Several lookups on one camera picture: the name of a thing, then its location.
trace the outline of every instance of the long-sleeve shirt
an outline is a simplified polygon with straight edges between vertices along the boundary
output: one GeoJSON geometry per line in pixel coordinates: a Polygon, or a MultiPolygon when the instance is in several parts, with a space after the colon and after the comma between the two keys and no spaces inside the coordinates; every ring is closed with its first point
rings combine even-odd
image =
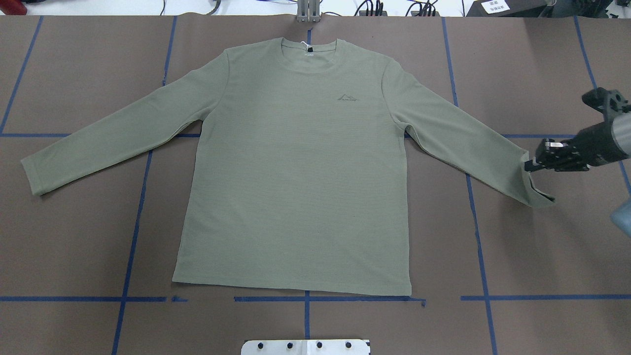
{"type": "Polygon", "coordinates": [[[32,192],[203,121],[175,282],[410,295],[407,131],[431,156],[532,207],[528,152],[344,40],[226,49],[22,160],[32,192]]]}

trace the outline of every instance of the blue tape grid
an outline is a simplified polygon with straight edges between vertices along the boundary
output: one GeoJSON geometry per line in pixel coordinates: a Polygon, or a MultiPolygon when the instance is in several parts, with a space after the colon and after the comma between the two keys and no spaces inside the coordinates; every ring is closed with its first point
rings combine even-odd
{"type": "MultiPolygon", "coordinates": [[[[11,112],[11,107],[13,105],[13,101],[16,97],[16,93],[20,86],[21,79],[23,77],[24,71],[28,64],[28,60],[32,53],[33,47],[35,45],[35,41],[37,39],[37,35],[42,26],[42,22],[44,20],[43,16],[40,16],[39,21],[37,23],[37,27],[33,34],[33,38],[30,42],[27,54],[25,56],[24,62],[20,69],[20,73],[18,78],[16,79],[15,86],[13,87],[13,91],[11,93],[11,97],[9,99],[7,108],[5,110],[3,120],[0,123],[0,136],[1,137],[65,137],[68,136],[68,133],[3,133],[4,127],[8,120],[9,114],[11,112]]],[[[165,72],[162,80],[162,85],[166,85],[167,82],[167,74],[168,74],[168,66],[170,62],[170,55],[172,51],[174,34],[175,34],[175,26],[177,23],[177,17],[175,16],[172,23],[172,29],[170,34],[170,40],[167,51],[167,58],[165,60],[165,72]]],[[[593,72],[591,70],[591,65],[589,64],[589,59],[587,56],[587,52],[585,49],[585,45],[582,39],[581,28],[579,25],[578,17],[574,17],[574,23],[577,30],[577,36],[579,39],[579,44],[581,46],[581,51],[583,54],[583,58],[585,60],[587,72],[589,74],[590,80],[593,84],[593,87],[596,88],[596,80],[594,79],[593,72]]],[[[445,18],[442,18],[442,26],[443,26],[443,35],[445,40],[445,51],[447,55],[447,62],[449,65],[449,78],[452,85],[452,96],[454,100],[454,104],[458,106],[457,101],[457,93],[456,93],[456,84],[454,80],[454,72],[451,61],[451,51],[449,49],[449,38],[447,35],[447,25],[445,22],[445,18]]],[[[307,31],[307,43],[311,43],[311,30],[307,31]]],[[[506,138],[572,138],[574,135],[503,135],[506,138]]],[[[183,138],[197,138],[199,137],[199,133],[183,133],[177,135],[177,137],[183,138]]],[[[121,308],[119,310],[119,319],[117,322],[117,329],[115,333],[114,344],[112,346],[112,354],[115,355],[117,352],[118,342],[120,339],[120,333],[122,328],[122,320],[124,317],[125,304],[127,302],[154,302],[154,303],[163,303],[167,302],[166,297],[129,297],[127,295],[129,290],[129,280],[131,278],[131,270],[133,266],[134,254],[136,251],[136,243],[138,240],[138,231],[139,231],[139,221],[144,205],[144,196],[146,194],[146,180],[149,173],[149,168],[151,165],[151,158],[153,155],[153,151],[149,151],[147,157],[147,163],[144,171],[143,178],[143,187],[141,190],[140,201],[138,204],[138,211],[136,216],[136,223],[134,225],[134,235],[132,239],[132,245],[129,252],[129,259],[127,262],[127,272],[125,277],[125,283],[123,287],[123,292],[121,297],[93,297],[93,296],[0,296],[0,302],[120,302],[121,308]]],[[[628,192],[631,195],[631,184],[629,183],[629,178],[627,172],[622,164],[619,163],[620,168],[622,170],[623,178],[625,180],[625,184],[627,186],[628,192]]],[[[473,220],[475,225],[475,235],[476,241],[478,243],[478,262],[480,266],[480,274],[482,278],[483,285],[483,296],[461,296],[461,301],[484,301],[485,306],[487,308],[487,320],[489,326],[489,333],[492,343],[493,355],[497,355],[497,344],[495,341],[495,331],[493,327],[493,318],[490,302],[491,301],[545,301],[545,300],[607,300],[607,299],[631,299],[631,294],[551,294],[551,295],[489,295],[488,294],[488,284],[484,266],[482,245],[480,241],[480,231],[478,227],[478,220],[475,210],[475,200],[473,198],[473,191],[471,187],[471,177],[466,175],[467,182],[467,190],[469,193],[469,204],[471,207],[471,213],[473,214],[473,220]]],[[[305,291],[305,296],[285,296],[285,297],[234,297],[235,302],[304,302],[305,303],[305,338],[310,338],[310,303],[311,302],[349,302],[349,301],[413,301],[413,302],[421,302],[422,306],[425,306],[425,299],[418,298],[410,298],[407,296],[311,296],[309,291],[305,291]]],[[[179,298],[174,296],[171,299],[172,302],[186,302],[186,299],[179,298]]]]}

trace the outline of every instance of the white label sticker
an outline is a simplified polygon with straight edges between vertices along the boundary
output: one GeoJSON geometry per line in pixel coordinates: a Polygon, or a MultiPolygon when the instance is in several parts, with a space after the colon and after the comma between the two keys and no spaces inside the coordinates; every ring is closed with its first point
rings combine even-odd
{"type": "Polygon", "coordinates": [[[502,11],[510,10],[510,7],[504,0],[493,0],[482,3],[482,7],[487,13],[500,13],[502,11]]]}

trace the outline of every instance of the shirt sleeve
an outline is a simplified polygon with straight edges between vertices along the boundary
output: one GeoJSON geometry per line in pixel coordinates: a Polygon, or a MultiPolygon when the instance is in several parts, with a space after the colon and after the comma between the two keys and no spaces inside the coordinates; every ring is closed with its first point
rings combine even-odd
{"type": "Polygon", "coordinates": [[[33,195],[162,145],[219,104],[228,54],[21,160],[33,195]]]}
{"type": "Polygon", "coordinates": [[[394,60],[385,68],[382,90],[392,120],[431,156],[528,206],[554,203],[524,170],[527,150],[421,85],[394,60]]]}

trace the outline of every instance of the crew neckline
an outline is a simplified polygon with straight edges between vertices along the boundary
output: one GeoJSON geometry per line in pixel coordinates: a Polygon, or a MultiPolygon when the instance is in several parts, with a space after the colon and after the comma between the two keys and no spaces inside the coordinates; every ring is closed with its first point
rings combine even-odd
{"type": "Polygon", "coordinates": [[[296,61],[292,61],[287,58],[283,54],[283,47],[290,48],[298,48],[305,50],[307,52],[306,46],[301,42],[293,42],[284,37],[277,38],[274,42],[274,46],[276,47],[276,56],[278,60],[288,69],[299,71],[301,73],[322,73],[327,71],[335,66],[337,66],[340,62],[340,58],[342,57],[343,45],[344,41],[341,39],[336,39],[334,42],[328,44],[312,44],[314,52],[324,52],[324,51],[334,51],[333,57],[330,61],[320,64],[313,65],[309,63],[298,63],[296,61]]]}

